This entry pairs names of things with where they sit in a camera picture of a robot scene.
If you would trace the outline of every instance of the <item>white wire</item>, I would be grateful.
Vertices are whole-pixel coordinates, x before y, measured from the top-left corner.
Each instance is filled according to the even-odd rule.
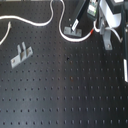
[[[87,38],[91,35],[93,29],[92,29],[85,37],[79,38],[79,39],[77,39],[77,38],[69,38],[69,37],[65,36],[65,35],[62,33],[62,30],[61,30],[61,22],[62,22],[63,15],[64,15],[64,12],[65,12],[65,4],[64,4],[64,1],[63,1],[63,0],[60,0],[60,1],[61,1],[62,4],[63,4],[63,11],[62,11],[61,18],[60,18],[60,21],[59,21],[59,31],[60,31],[61,36],[62,36],[64,39],[66,39],[67,41],[70,41],[70,42],[81,42],[81,41],[84,41],[85,39],[87,39]],[[34,25],[34,26],[45,26],[45,25],[49,24],[50,21],[51,21],[52,18],[53,18],[52,2],[53,2],[53,0],[51,0],[51,2],[50,2],[50,9],[51,9],[51,13],[52,13],[52,14],[51,14],[51,18],[50,18],[47,22],[45,22],[45,23],[35,23],[35,22],[26,20],[26,19],[21,18],[21,17],[19,17],[19,16],[14,16],[14,15],[0,16],[0,20],[2,20],[2,19],[17,19],[17,20],[23,21],[23,22],[25,22],[25,23],[28,23],[28,24],[31,24],[31,25]]]
[[[8,23],[8,29],[7,29],[7,32],[6,32],[5,36],[3,37],[3,39],[0,41],[0,45],[1,45],[1,44],[5,41],[5,39],[7,38],[10,29],[11,29],[11,22]]]
[[[82,38],[69,38],[67,36],[65,36],[63,33],[62,33],[62,30],[61,30],[61,22],[62,22],[62,19],[63,19],[63,15],[64,15],[64,12],[65,12],[65,4],[64,4],[64,1],[63,0],[60,0],[62,2],[62,5],[63,5],[63,10],[62,10],[62,14],[61,14],[61,17],[60,17],[60,21],[59,21],[59,31],[60,31],[60,34],[61,36],[67,40],[67,41],[70,41],[70,42],[81,42],[81,41],[84,41],[86,40],[90,35],[91,35],[91,32],[89,32],[85,37],[82,37]]]
[[[93,22],[94,30],[95,30],[96,32],[100,32],[100,29],[97,29],[97,28],[96,28],[96,22],[97,22],[97,20],[95,20],[95,21]]]
[[[50,2],[50,9],[51,9],[51,13],[52,14],[51,14],[50,19],[45,23],[35,23],[35,22],[30,21],[30,20],[26,20],[24,18],[21,18],[19,16],[14,16],[14,15],[0,16],[0,20],[3,20],[3,19],[17,19],[17,20],[21,20],[21,21],[23,21],[25,23],[31,24],[33,26],[45,26],[45,25],[49,24],[51,22],[52,18],[53,18],[52,2],[53,2],[53,0],[51,0],[51,2]]]
[[[96,28],[96,22],[97,22],[97,20],[95,20],[95,21],[93,22],[94,30],[95,30],[96,32],[100,32],[100,29],[97,29],[97,28]],[[115,29],[110,28],[110,27],[106,27],[105,29],[112,31],[112,32],[116,35],[116,37],[118,38],[118,40],[119,40],[120,43],[123,41],[123,39],[120,38],[119,34],[117,33],[117,31],[116,31]]]
[[[119,42],[122,43],[123,38],[120,38],[119,34],[117,33],[117,31],[115,29],[110,28],[110,27],[106,27],[105,29],[106,30],[111,30],[116,35],[116,37],[118,38]]]

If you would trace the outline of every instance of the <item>screw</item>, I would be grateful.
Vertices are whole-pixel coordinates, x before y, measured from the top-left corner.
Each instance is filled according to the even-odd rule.
[[[110,48],[111,47],[111,45],[110,44],[108,44],[108,48]]]
[[[31,50],[29,49],[29,51],[28,52],[31,52]]]
[[[15,63],[15,59],[12,60],[12,63]]]
[[[128,32],[128,29],[127,28],[125,29],[125,32]]]

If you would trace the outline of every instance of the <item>metal component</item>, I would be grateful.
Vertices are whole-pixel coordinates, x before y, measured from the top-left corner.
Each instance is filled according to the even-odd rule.
[[[110,38],[111,38],[111,31],[105,30],[105,33],[103,35],[103,41],[106,50],[112,50],[112,44]]]
[[[74,26],[73,30],[75,30],[78,25],[78,23],[76,24],[76,20],[79,22],[81,16],[85,11],[85,5],[86,5],[85,3],[87,4],[87,0],[79,0],[77,7],[69,21],[69,24],[72,24],[72,26]]]
[[[100,7],[99,7],[99,24],[100,24],[100,34],[102,35],[104,41],[104,47],[106,50],[112,50],[112,44],[110,41],[111,31],[105,30],[106,19]]]
[[[75,29],[74,31],[72,31],[72,29],[70,27],[65,27],[64,28],[64,34],[65,35],[72,35],[72,36],[76,36],[76,37],[81,37],[82,36],[82,30],[81,29]]]
[[[24,42],[22,43],[22,47],[23,47],[23,52],[21,52],[20,45],[17,46],[18,55],[14,57],[13,59],[11,59],[12,68],[16,67],[17,65],[22,63],[24,60],[26,60],[28,57],[33,55],[32,48],[29,47],[28,49],[26,49]]]

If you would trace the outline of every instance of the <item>metal clamp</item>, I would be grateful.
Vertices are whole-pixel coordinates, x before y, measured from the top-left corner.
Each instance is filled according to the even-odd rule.
[[[29,58],[31,55],[33,55],[32,48],[29,47],[28,49],[26,49],[24,42],[22,43],[22,47],[23,47],[23,52],[21,52],[20,45],[17,46],[18,55],[16,57],[14,57],[13,59],[11,59],[12,68],[16,67],[17,65],[22,63],[24,60]]]

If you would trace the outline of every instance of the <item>metal bracket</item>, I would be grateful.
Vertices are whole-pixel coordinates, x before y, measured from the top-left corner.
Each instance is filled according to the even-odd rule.
[[[64,34],[76,36],[76,37],[81,37],[82,36],[82,30],[81,29],[75,29],[74,31],[72,31],[70,27],[65,27],[64,28]]]
[[[110,41],[111,31],[105,30],[106,19],[100,7],[99,7],[99,24],[100,24],[100,34],[102,35],[104,41],[104,47],[106,50],[112,50],[112,44]]]
[[[18,55],[16,57],[14,57],[13,59],[11,59],[11,66],[12,66],[12,68],[15,68],[17,65],[19,65],[24,60],[26,60],[31,55],[33,55],[32,48],[29,47],[28,49],[26,49],[26,46],[25,46],[24,42],[22,43],[22,47],[23,47],[23,52],[21,52],[20,45],[17,46]]]

